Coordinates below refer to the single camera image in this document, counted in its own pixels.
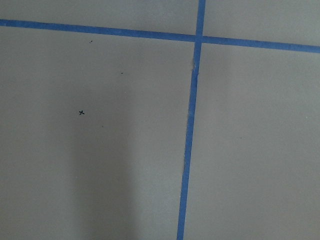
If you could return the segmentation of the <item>brown paper table cover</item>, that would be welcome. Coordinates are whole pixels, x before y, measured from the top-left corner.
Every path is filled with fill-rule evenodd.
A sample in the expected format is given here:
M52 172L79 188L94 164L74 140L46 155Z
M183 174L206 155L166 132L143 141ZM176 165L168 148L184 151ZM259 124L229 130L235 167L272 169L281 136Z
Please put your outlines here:
M317 240L317 0L3 0L3 240Z

